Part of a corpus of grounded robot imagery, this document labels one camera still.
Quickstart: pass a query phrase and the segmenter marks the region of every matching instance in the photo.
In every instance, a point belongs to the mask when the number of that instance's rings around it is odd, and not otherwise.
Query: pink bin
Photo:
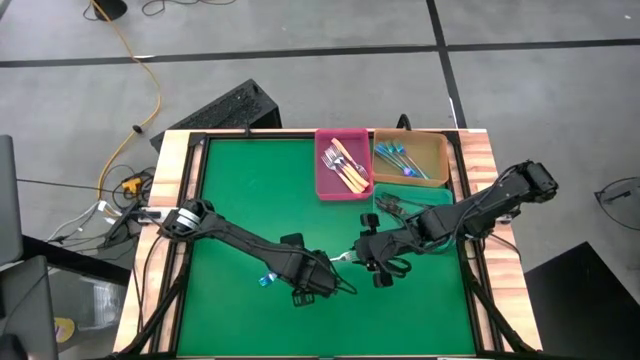
[[[331,144],[331,139],[340,140],[358,164],[364,166],[369,174],[369,186],[360,194],[354,194],[340,180],[338,174],[330,170],[322,159],[324,151]],[[316,193],[320,200],[346,201],[364,200],[373,192],[373,176],[371,170],[371,147],[367,129],[318,129],[315,134]]]

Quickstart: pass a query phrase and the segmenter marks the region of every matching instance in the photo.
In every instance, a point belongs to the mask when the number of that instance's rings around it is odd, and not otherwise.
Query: wooden table frame
[[[313,136],[314,131],[315,129],[256,129],[252,130],[249,136],[302,137]],[[486,130],[416,129],[413,131],[442,132],[447,135],[451,172],[448,185],[453,190],[456,201],[490,186],[496,179],[496,165]],[[203,141],[206,136],[245,138],[247,134],[244,130],[236,129],[167,131],[158,159],[149,206],[175,207],[184,199],[197,195],[198,180],[201,178],[200,175],[203,173],[202,170],[206,163],[203,161],[203,154],[207,154],[204,149],[206,142]],[[459,167],[464,167],[466,171],[459,172]],[[142,277],[149,250],[157,237],[156,231],[157,226],[149,225],[141,233],[134,264],[139,279]],[[495,233],[515,244],[510,226],[497,225]],[[477,243],[466,244],[468,256],[474,256],[478,249]],[[151,252],[142,306],[144,321],[147,321],[157,306],[160,294],[168,290],[171,281],[177,275],[182,260],[181,254],[184,251],[188,251],[184,248],[184,244],[169,245],[169,242],[164,239],[160,240]],[[518,255],[499,243],[487,241],[484,254],[480,254],[477,259],[477,261],[470,261],[472,269],[483,284],[490,284],[490,295],[493,296],[498,309],[526,343],[536,349],[541,349]],[[172,276],[164,276],[170,270]],[[506,343],[503,345],[501,336],[489,321],[478,299],[471,294],[467,294],[467,296],[470,304],[472,330],[479,330],[474,331],[476,349],[509,350]],[[149,342],[148,346],[154,352],[177,349],[177,337],[172,334],[174,327],[178,324],[178,319],[181,319],[181,314],[176,314],[176,305],[179,305],[177,309],[181,310],[182,301],[184,301],[183,296],[179,296],[174,301],[165,315],[162,327]],[[114,351],[126,347],[136,335],[138,313],[135,283],[130,281]]]

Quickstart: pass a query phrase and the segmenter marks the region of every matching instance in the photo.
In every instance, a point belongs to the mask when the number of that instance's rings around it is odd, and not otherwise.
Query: yellow cable
[[[102,10],[100,5],[98,5],[95,2],[95,0],[90,0],[90,1],[91,1],[91,4],[96,9],[98,9],[102,17],[104,17],[107,20],[109,25],[113,27],[113,30],[116,31],[116,33],[118,34],[118,37],[120,37],[120,40],[122,40],[122,43],[127,48],[127,52],[129,53],[129,57],[131,58],[131,60],[138,63],[140,66],[142,66],[147,71],[147,73],[149,73],[149,76],[151,76],[151,80],[153,80],[153,83],[156,85],[156,90],[157,90],[156,108],[153,110],[151,115],[149,115],[149,117],[147,117],[147,119],[140,124],[140,127],[144,128],[145,125],[150,124],[151,121],[155,119],[156,115],[158,115],[158,112],[160,111],[160,106],[162,105],[162,94],[160,93],[160,83],[158,82],[158,79],[156,78],[155,74],[151,71],[151,69],[149,69],[147,65],[145,65],[144,63],[142,63],[140,60],[136,58],[136,56],[133,54],[133,51],[131,50],[131,46],[129,46],[129,42],[127,42],[124,35],[122,35],[122,33],[120,32],[120,29],[118,29],[116,24],[114,24],[111,21],[111,18],[109,18],[107,13],[105,13],[104,10]],[[120,155],[120,153],[122,152],[122,149],[129,143],[129,141],[131,141],[131,139],[135,135],[136,135],[136,132],[132,130],[129,136],[127,136],[127,138],[124,139],[124,141],[120,144],[120,146],[118,146],[118,148],[113,153],[113,155],[111,155],[111,157],[105,164],[104,168],[102,169],[102,173],[100,173],[100,179],[98,180],[98,200],[102,199],[102,186],[104,185],[104,178],[105,178],[105,174],[107,173],[107,170],[109,170],[109,167],[111,167],[111,164],[113,164],[113,161],[118,157],[118,155]]]

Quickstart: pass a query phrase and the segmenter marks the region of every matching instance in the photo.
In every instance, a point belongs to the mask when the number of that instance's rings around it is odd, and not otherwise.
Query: concrete floor
[[[128,1],[129,11],[116,21],[141,55],[436,42],[420,0],[167,4],[165,13],[151,18],[140,13],[143,4]],[[436,5],[447,44],[640,37],[640,3],[633,0]],[[108,25],[82,17],[86,6],[85,0],[11,1],[0,19],[0,62],[126,56]],[[592,194],[640,172],[634,145],[640,133],[640,47],[456,52],[450,58],[467,124],[489,130],[499,168],[531,158],[560,184],[556,199],[523,207],[514,222],[525,271],[589,241],[640,300],[637,234],[607,219]],[[454,126],[436,52],[151,67],[165,105],[145,138],[248,78],[279,104],[286,127],[394,126],[403,112],[414,127]],[[0,133],[14,137],[18,176],[80,185],[95,184],[108,156],[155,101],[153,85],[133,64],[0,68],[0,88]],[[156,158],[141,139],[117,162],[142,169]],[[95,197],[91,190],[37,184],[21,183],[19,190],[25,233],[35,237],[48,236]],[[86,233],[106,227],[96,220]],[[125,256],[118,263],[131,261]],[[105,355],[113,335],[94,341],[94,353],[77,347],[65,356]]]

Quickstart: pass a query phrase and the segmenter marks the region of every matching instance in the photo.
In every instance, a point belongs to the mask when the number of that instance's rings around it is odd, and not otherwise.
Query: green mat
[[[301,232],[309,249],[337,256],[362,230],[372,201],[322,202],[313,140],[213,140],[202,197],[227,220],[270,241]],[[180,356],[468,355],[474,353],[454,252],[407,256],[414,269],[391,288],[371,273],[336,265],[358,295],[338,293],[294,308],[291,288],[261,288],[266,266],[228,245],[195,246]]]

